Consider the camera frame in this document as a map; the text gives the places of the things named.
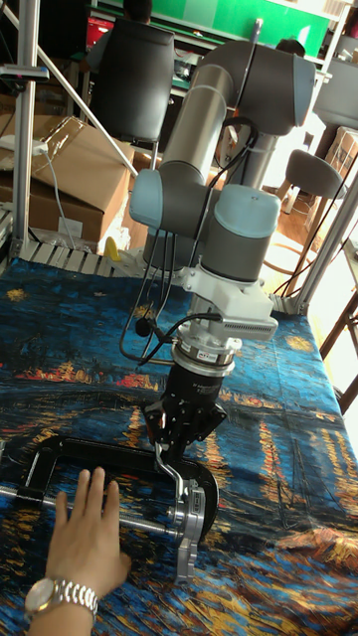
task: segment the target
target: white cable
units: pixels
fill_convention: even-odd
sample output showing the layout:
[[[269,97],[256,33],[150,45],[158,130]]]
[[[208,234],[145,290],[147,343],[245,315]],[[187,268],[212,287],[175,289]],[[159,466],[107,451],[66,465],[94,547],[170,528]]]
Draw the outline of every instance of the white cable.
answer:
[[[76,249],[76,247],[75,247],[75,243],[74,243],[74,239],[72,238],[72,234],[71,234],[71,232],[70,232],[69,226],[67,225],[66,217],[65,217],[64,211],[63,211],[63,209],[62,209],[62,205],[61,205],[61,201],[60,201],[60,196],[59,196],[59,186],[58,186],[58,182],[57,182],[57,178],[56,178],[55,170],[54,170],[53,165],[52,165],[52,163],[51,163],[51,159],[50,159],[50,157],[49,157],[48,153],[47,153],[47,152],[45,152],[45,150],[40,151],[40,153],[41,153],[42,155],[45,155],[45,157],[46,157],[46,159],[47,159],[47,162],[48,162],[48,164],[49,164],[49,166],[50,166],[50,169],[51,169],[51,172],[52,172],[52,174],[53,174],[53,178],[54,178],[55,197],[56,197],[57,204],[58,204],[58,206],[59,206],[60,214],[61,214],[61,216],[62,216],[62,218],[63,218],[64,226],[65,226],[65,228],[66,228],[66,232],[67,232],[67,233],[68,233],[68,235],[69,235],[69,239],[70,239],[70,241],[71,241],[71,243],[72,243],[72,247],[73,247],[73,249]]]

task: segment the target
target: robotic arm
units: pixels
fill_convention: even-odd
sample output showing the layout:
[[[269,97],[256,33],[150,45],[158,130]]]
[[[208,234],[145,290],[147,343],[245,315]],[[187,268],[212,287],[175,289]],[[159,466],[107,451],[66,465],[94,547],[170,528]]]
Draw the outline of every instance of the robotic arm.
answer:
[[[260,187],[277,138],[304,121],[314,77],[314,65],[297,56],[244,41],[219,47],[193,77],[160,169],[136,179],[132,218],[203,246],[181,284],[193,293],[189,314],[206,317],[179,327],[165,393],[145,410],[164,462],[180,459],[225,418],[215,402],[240,338],[268,340],[276,329],[258,276],[279,200]],[[245,126],[237,169],[220,193],[205,183],[228,107]]]

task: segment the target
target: human hand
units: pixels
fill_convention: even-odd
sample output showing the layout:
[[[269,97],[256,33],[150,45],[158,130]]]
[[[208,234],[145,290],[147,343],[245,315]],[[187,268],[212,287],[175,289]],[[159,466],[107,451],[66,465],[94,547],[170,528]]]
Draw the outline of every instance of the human hand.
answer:
[[[104,470],[80,473],[74,508],[68,519],[67,496],[56,500],[56,523],[50,543],[46,576],[90,587],[98,599],[122,585],[130,558],[119,547],[119,489],[111,482],[102,512]]]

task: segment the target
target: chair backrest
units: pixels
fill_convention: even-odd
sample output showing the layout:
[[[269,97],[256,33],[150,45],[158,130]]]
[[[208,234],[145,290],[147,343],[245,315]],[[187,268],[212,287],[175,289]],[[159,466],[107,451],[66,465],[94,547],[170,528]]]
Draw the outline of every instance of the chair backrest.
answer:
[[[325,199],[333,199],[343,179],[329,163],[304,150],[293,150],[290,154],[286,179],[304,192]],[[344,196],[344,188],[339,191],[338,199]]]
[[[90,109],[113,137],[156,141],[173,73],[173,33],[118,19],[99,66]]]

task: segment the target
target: chair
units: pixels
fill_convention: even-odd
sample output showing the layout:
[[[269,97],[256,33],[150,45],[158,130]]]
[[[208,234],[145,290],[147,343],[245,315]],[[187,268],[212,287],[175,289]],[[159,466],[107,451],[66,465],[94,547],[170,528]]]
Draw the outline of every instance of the chair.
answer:
[[[90,109],[112,137],[151,142],[151,168],[155,168],[173,73],[173,33],[116,20],[95,80]]]
[[[323,159],[319,159],[319,157],[311,155],[304,150],[293,150],[293,152],[290,154],[285,172],[285,179],[276,193],[278,198],[283,201],[289,188],[291,186],[295,186],[308,194],[315,195],[316,197],[321,197],[321,200],[319,202],[312,225],[309,229],[301,252],[293,249],[289,245],[274,243],[277,246],[285,247],[299,253],[299,259],[295,270],[289,271],[288,269],[279,267],[274,263],[270,263],[266,260],[264,261],[265,265],[267,265],[271,269],[274,269],[275,271],[294,275],[294,279],[291,281],[285,292],[286,295],[290,294],[293,291],[298,279],[298,275],[303,269],[312,239],[319,226],[327,202],[330,199],[333,199],[337,195],[337,192],[338,199],[342,199],[342,197],[344,196],[345,188],[341,187],[342,183],[342,177],[329,163],[327,163]]]

